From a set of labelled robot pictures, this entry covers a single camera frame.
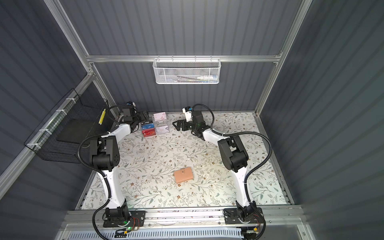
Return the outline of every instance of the corrugated metal wall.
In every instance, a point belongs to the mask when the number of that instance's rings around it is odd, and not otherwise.
[[[91,55],[275,55],[300,2],[61,1]],[[272,65],[223,63],[218,85],[163,86],[148,63],[96,64],[118,104],[134,101],[149,111],[181,111],[195,103],[254,110]]]
[[[384,2],[315,1],[262,111],[317,239],[381,239]]]
[[[42,0],[0,1],[0,36],[2,173],[86,72]],[[89,174],[79,164],[34,157],[0,200],[0,239],[53,239]]]
[[[195,103],[212,110],[253,110],[274,63],[222,63],[219,84],[157,84],[152,63],[96,63],[118,104],[132,100],[147,111],[177,111]]]
[[[62,0],[91,55],[273,55],[299,0]]]
[[[86,75],[43,1],[0,1],[0,173]]]

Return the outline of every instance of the metal bracket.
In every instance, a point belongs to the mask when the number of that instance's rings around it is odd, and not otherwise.
[[[261,213],[262,216],[263,215],[263,210],[261,208],[257,208],[257,210]],[[227,209],[223,209],[223,212],[227,212],[229,213],[229,215],[225,215],[225,224],[243,224],[244,222],[241,222],[239,217],[237,216],[237,209],[235,208],[227,208]],[[251,218],[251,220],[249,222],[246,222],[246,224],[250,224],[250,223],[254,223],[255,225],[256,224],[259,224],[259,223],[262,223],[261,221],[261,217],[260,216],[255,216],[253,218]]]
[[[135,223],[135,226],[142,227],[144,226],[144,220],[145,220],[145,211],[129,211],[132,218],[137,218],[139,223]],[[128,225],[126,227],[133,227],[134,221],[131,218]],[[104,219],[103,227],[119,227],[117,226],[116,222],[121,221],[123,222],[125,219],[115,218],[113,221],[109,221],[107,218]]]

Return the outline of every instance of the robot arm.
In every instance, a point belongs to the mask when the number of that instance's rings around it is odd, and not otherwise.
[[[201,111],[194,111],[192,108],[186,107],[183,109],[183,113],[185,120],[178,120],[172,124],[178,131],[180,129],[191,130],[193,135],[218,146],[223,165],[229,170],[235,183],[237,214],[242,222],[248,221],[249,218],[252,218],[254,211],[245,193],[244,179],[247,174],[248,154],[240,137],[226,137],[214,133],[210,126],[205,124]]]
[[[105,209],[104,225],[119,226],[118,224],[131,219],[125,197],[119,184],[116,166],[120,162],[118,142],[131,133],[140,122],[149,120],[148,112],[138,112],[133,102],[128,102],[123,108],[122,122],[107,135],[90,140],[89,158],[91,165],[105,174],[111,189],[111,198]],[[102,180],[104,192],[107,193],[107,184]]]

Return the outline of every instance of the black cable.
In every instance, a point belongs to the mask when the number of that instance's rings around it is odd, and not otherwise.
[[[120,125],[120,123],[118,121],[116,121],[113,117],[111,117],[108,112],[112,109],[112,108],[117,108],[117,107],[125,107],[124,105],[114,105],[114,106],[111,106],[109,107],[106,111],[105,111],[105,114],[110,118],[112,119],[112,121],[114,121],[117,125]]]
[[[94,168],[93,166],[91,166],[91,165],[87,164],[86,162],[84,162],[84,160],[81,158],[80,152],[81,152],[81,147],[83,146],[83,144],[84,144],[87,140],[89,140],[89,139],[91,139],[91,138],[94,138],[94,137],[100,137],[100,136],[103,136],[103,135],[107,135],[107,134],[108,134],[108,133],[106,132],[106,133],[103,133],[103,134],[97,134],[97,135],[93,135],[93,136],[87,137],[86,139],[84,139],[84,140],[79,144],[79,147],[77,148],[77,154],[76,154],[76,157],[77,157],[77,159],[81,162],[81,164],[83,164],[83,165],[86,166],[87,168],[92,169],[92,170],[94,170],[94,171],[96,171],[96,172],[98,172],[98,173],[100,173],[100,174],[102,175],[102,177],[103,177],[103,179],[104,179],[104,181],[105,181],[105,184],[106,184],[106,186],[107,186],[107,190],[108,190],[108,199],[107,199],[106,203],[104,203],[101,207],[99,207],[98,209],[96,209],[96,211],[95,211],[95,212],[93,213],[93,215],[92,215],[92,225],[93,225],[93,228],[95,229],[97,235],[99,235],[103,240],[109,240],[109,239],[106,238],[106,237],[104,237],[104,236],[100,233],[100,231],[97,229],[96,222],[95,222],[95,216],[96,216],[96,214],[97,214],[98,211],[100,211],[101,209],[105,208],[105,207],[108,205],[108,203],[109,203],[109,201],[110,201],[110,199],[111,199],[111,187],[110,187],[110,185],[109,185],[108,179],[107,179],[107,177],[105,176],[105,174],[104,174],[101,170],[96,169],[96,168]]]
[[[212,110],[209,109],[206,105],[204,105],[204,104],[200,104],[200,103],[195,104],[195,105],[192,107],[192,109],[194,109],[195,106],[203,106],[203,107],[205,107],[206,109],[208,109],[208,111],[211,113],[211,115],[212,115],[212,122],[211,122],[211,126],[210,126],[210,127],[211,127],[211,131],[212,131],[213,133],[216,133],[217,135],[221,135],[221,136],[223,136],[223,137],[231,137],[231,136],[238,136],[238,135],[244,135],[244,134],[253,134],[253,135],[257,135],[257,136],[260,136],[260,137],[264,138],[264,139],[266,140],[266,142],[268,143],[269,150],[268,150],[268,155],[267,155],[267,157],[266,157],[260,164],[258,164],[256,167],[252,168],[252,169],[245,175],[245,178],[244,178],[244,188],[245,188],[245,195],[247,196],[247,200],[248,200],[248,202],[250,203],[252,209],[253,209],[253,210],[254,210],[254,211],[261,217],[261,219],[263,220],[263,223],[264,223],[264,225],[263,225],[263,229],[261,230],[261,232],[260,232],[260,233],[256,236],[256,238],[255,238],[255,240],[257,240],[257,239],[259,239],[259,238],[263,235],[263,233],[264,233],[264,231],[265,231],[266,221],[265,221],[265,219],[264,219],[264,216],[263,216],[263,215],[257,210],[257,208],[252,204],[251,198],[250,198],[250,196],[249,196],[249,194],[248,194],[247,180],[248,180],[248,177],[249,177],[254,171],[256,171],[257,169],[261,168],[261,167],[262,167],[262,166],[269,160],[269,158],[271,157],[271,155],[272,155],[272,145],[271,145],[271,142],[269,141],[269,139],[268,139],[266,136],[262,135],[261,133],[253,132],[253,131],[235,132],[235,133],[229,133],[229,134],[222,134],[222,133],[220,133],[220,132],[217,132],[217,131],[215,131],[215,130],[213,129],[213,124],[214,124],[214,122],[215,122],[215,116],[214,116],[214,113],[212,112]]]
[[[134,133],[134,132],[136,132],[138,129],[139,129],[139,125],[137,126],[137,129],[136,129],[135,131],[131,132],[131,133]]]

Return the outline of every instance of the wallet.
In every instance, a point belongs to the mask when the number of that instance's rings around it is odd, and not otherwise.
[[[193,179],[191,167],[182,168],[180,170],[174,171],[176,183],[185,182]]]

